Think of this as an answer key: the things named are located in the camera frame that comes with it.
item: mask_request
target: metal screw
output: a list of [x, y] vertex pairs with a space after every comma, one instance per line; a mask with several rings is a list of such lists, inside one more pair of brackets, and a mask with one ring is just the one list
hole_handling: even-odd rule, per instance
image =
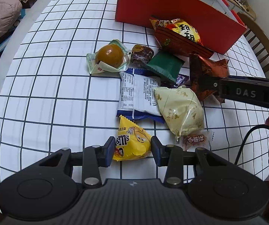
[[99, 179], [94, 177], [86, 178], [84, 180], [84, 183], [87, 185], [96, 185], [97, 183], [99, 183]]
[[167, 178], [167, 183], [169, 183], [170, 185], [178, 185], [181, 183], [181, 179], [178, 177], [169, 177]]

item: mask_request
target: chair backrest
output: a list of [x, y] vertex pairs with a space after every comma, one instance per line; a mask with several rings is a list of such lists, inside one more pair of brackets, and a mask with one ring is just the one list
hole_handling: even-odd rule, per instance
[[[254, 36], [248, 40], [248, 43], [250, 44], [255, 38], [258, 38], [259, 42], [256, 43], [254, 46], [252, 46], [252, 50], [254, 51], [260, 44], [263, 45], [263, 48], [260, 49], [258, 52], [255, 53], [255, 56], [257, 57], [259, 63], [261, 64], [263, 61], [265, 61], [269, 57], [269, 38], [267, 35], [262, 31], [262, 29], [256, 24], [252, 19], [249, 18], [246, 14], [242, 12], [238, 12], [237, 15], [240, 17], [240, 19], [244, 22], [244, 24], [248, 27], [248, 30], [244, 33], [244, 36], [247, 37], [250, 32], [252, 31]], [[267, 54], [263, 57], [260, 55], [264, 50], [267, 51]], [[263, 72], [266, 73], [269, 71], [269, 63], [266, 64], [262, 68]]]

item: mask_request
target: packaged item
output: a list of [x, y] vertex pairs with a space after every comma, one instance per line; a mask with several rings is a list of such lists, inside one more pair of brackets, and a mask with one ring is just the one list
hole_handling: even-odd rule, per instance
[[186, 81], [189, 80], [189, 76], [187, 75], [184, 75], [184, 74], [178, 74], [177, 78], [176, 78], [176, 83], [173, 84], [173, 83], [170, 83], [168, 81], [164, 81], [160, 84], [161, 87], [167, 87], [167, 88], [170, 88], [170, 89], [175, 89], [175, 88], [178, 88], [179, 86], [182, 86], [184, 85], [184, 83]]
[[120, 76], [121, 96], [117, 116], [123, 115], [131, 120], [151, 118], [164, 123], [154, 95], [160, 78], [146, 69], [133, 68], [121, 72]]
[[107, 65], [118, 68], [123, 62], [123, 56], [124, 54], [119, 46], [109, 44], [99, 49], [95, 56], [95, 62], [99, 64], [102, 61]]
[[190, 54], [198, 54], [202, 57], [210, 58], [214, 54], [212, 50], [196, 43], [194, 34], [193, 37], [187, 35], [189, 37], [187, 38], [171, 29], [157, 25], [156, 22], [154, 23], [154, 21], [158, 21], [156, 19], [151, 18], [150, 21], [155, 30], [154, 36], [164, 51], [184, 57], [189, 57]]
[[151, 18], [150, 22], [154, 30], [156, 30], [157, 26], [165, 27], [203, 46], [197, 30], [185, 22], [183, 19], [157, 20]]
[[199, 101], [203, 101], [205, 98], [215, 93], [213, 90], [204, 90], [199, 86], [199, 78], [203, 75], [215, 76], [215, 77], [228, 77], [228, 60], [222, 59], [219, 61], [212, 61], [207, 58], [203, 58], [199, 55], [191, 55], [189, 57], [189, 69], [190, 69], [190, 79], [192, 85], [192, 91], [195, 92]]
[[203, 108], [191, 89], [158, 87], [154, 92], [160, 112], [176, 138], [204, 129]]
[[145, 66], [148, 70], [159, 75], [163, 80], [176, 83], [184, 61], [164, 51], [159, 51]]
[[135, 45], [132, 48], [130, 62], [138, 67], [144, 67], [154, 56], [154, 51], [147, 46]]
[[151, 150], [150, 141], [151, 135], [121, 115], [113, 160], [136, 160], [146, 157]]
[[130, 64], [131, 52], [119, 40], [112, 40], [98, 52], [88, 53], [86, 62], [90, 73], [104, 71], [116, 73], [126, 71]]
[[210, 149], [210, 141], [213, 140], [213, 131], [199, 130], [183, 137], [185, 151], [195, 151], [197, 147]]

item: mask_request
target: red box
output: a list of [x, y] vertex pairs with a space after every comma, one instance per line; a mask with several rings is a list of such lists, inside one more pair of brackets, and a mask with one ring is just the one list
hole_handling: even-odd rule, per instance
[[225, 54], [246, 31], [240, 24], [200, 0], [118, 0], [115, 20], [153, 28], [149, 18], [183, 19], [195, 27], [204, 47]]

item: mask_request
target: white tablecloth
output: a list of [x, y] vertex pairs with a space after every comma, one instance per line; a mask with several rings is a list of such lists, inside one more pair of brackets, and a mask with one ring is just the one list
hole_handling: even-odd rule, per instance
[[[86, 54], [96, 52], [113, 39], [126, 47], [159, 45], [148, 28], [115, 22], [117, 0], [52, 0], [38, 17], [19, 47], [0, 92], [0, 182], [9, 175], [62, 147], [72, 152], [103, 145], [116, 136], [120, 76], [112, 73], [90, 75]], [[226, 55], [232, 75], [264, 77], [244, 37]], [[180, 71], [189, 75], [186, 62]], [[211, 151], [234, 162], [242, 138], [250, 126], [264, 123], [268, 109], [213, 96], [202, 102], [205, 126], [214, 132]], [[137, 121], [166, 145], [174, 143], [167, 125], [151, 120]], [[239, 166], [265, 179], [268, 167], [268, 133], [254, 131], [247, 140]], [[156, 167], [152, 158], [113, 161], [100, 168], [101, 178], [160, 178], [165, 167]], [[193, 177], [191, 166], [184, 168], [184, 182]], [[81, 168], [73, 179], [80, 182]]]

